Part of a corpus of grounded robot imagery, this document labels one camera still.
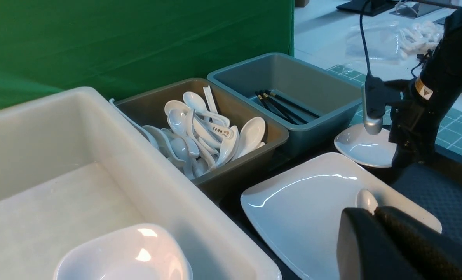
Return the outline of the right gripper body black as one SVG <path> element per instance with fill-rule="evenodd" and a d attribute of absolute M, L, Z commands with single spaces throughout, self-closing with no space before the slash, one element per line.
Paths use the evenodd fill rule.
<path fill-rule="evenodd" d="M 433 161 L 438 126 L 429 116 L 426 100 L 415 88 L 415 79 L 385 81 L 394 99 L 391 105 L 390 142 L 396 144 L 392 167 Z"/>

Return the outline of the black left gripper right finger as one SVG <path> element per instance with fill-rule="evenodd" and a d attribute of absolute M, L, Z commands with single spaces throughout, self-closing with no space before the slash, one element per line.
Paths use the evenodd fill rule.
<path fill-rule="evenodd" d="M 462 246 L 393 206 L 375 218 L 403 257 L 426 280 L 462 280 Z"/>

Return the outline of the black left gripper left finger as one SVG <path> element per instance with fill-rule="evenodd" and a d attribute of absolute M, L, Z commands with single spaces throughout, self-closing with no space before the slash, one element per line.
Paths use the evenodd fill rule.
<path fill-rule="evenodd" d="M 341 280 L 423 280 L 369 211 L 341 212 L 336 259 Z"/>

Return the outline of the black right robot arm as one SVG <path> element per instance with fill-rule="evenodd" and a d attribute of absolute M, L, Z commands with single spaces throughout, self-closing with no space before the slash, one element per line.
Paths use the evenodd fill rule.
<path fill-rule="evenodd" d="M 389 142 L 396 144 L 392 167 L 426 163 L 435 152 L 439 124 L 462 92 L 462 7 L 445 19 L 444 34 L 410 81 L 382 81 L 370 72 L 364 86 L 364 121 L 382 118 L 391 107 Z M 462 248 L 402 211 L 380 207 L 375 217 L 405 261 L 404 277 L 462 280 Z"/>

